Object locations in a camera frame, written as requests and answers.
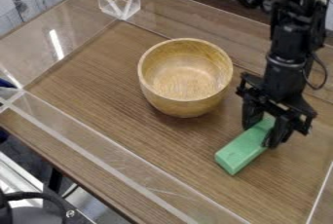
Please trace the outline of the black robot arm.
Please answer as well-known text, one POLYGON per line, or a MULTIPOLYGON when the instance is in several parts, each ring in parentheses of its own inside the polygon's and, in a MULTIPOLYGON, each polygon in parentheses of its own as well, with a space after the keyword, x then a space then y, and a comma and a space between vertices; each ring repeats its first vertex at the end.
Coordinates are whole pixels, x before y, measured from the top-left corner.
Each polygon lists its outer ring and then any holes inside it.
POLYGON ((261 76, 241 74, 237 94, 243 98, 242 126, 247 130, 263 115, 274 117, 262 145, 285 143, 297 131, 309 133, 315 111, 303 99, 305 88, 319 90, 309 80, 311 67, 322 65, 315 52, 323 47, 329 0, 237 0, 249 9, 270 14, 270 48, 261 76))

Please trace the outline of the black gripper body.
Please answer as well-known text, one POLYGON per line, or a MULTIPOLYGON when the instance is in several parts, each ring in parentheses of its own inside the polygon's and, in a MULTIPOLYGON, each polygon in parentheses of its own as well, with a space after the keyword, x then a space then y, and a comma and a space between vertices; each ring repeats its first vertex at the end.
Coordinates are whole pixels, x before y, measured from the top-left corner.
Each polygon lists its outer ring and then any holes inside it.
POLYGON ((315 54, 307 54, 299 59, 283 59, 275 55, 266 56, 263 76, 243 72, 237 94, 242 100, 255 101, 273 118, 279 116, 298 117, 301 123, 294 130, 302 135, 309 134, 309 128, 317 112, 303 98, 303 90, 309 85, 309 72, 315 54))

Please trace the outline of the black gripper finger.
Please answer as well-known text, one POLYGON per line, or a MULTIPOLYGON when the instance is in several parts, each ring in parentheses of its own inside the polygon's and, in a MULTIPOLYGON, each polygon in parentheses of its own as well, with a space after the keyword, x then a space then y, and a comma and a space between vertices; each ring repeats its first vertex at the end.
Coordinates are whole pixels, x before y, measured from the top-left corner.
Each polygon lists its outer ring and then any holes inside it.
POLYGON ((242 104, 242 127, 247 130, 255 125, 263 116, 262 106, 253 100, 245 99, 242 104))
POLYGON ((279 116, 277 118, 265 118, 262 146, 274 149, 279 144, 285 143, 301 122, 298 117, 279 116))

